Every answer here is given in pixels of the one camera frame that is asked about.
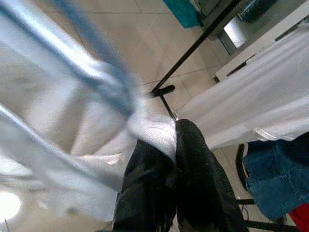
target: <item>clothing rack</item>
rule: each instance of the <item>clothing rack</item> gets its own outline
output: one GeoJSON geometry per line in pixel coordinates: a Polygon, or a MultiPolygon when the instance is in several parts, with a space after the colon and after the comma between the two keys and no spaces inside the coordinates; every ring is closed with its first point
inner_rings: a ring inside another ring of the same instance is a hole
{"type": "Polygon", "coordinates": [[[165,108],[169,112],[169,115],[176,120],[176,116],[169,107],[169,104],[164,98],[165,94],[171,93],[175,90],[175,86],[167,86],[160,88],[173,74],[174,72],[194,53],[194,51],[207,39],[207,37],[216,29],[217,25],[228,16],[234,8],[241,2],[241,0],[232,0],[230,4],[219,14],[219,16],[213,21],[213,23],[204,30],[203,34],[194,42],[194,44],[183,54],[183,56],[176,62],[176,64],[168,71],[168,73],[161,79],[161,81],[153,88],[150,94],[155,97],[160,97],[165,108]]]}

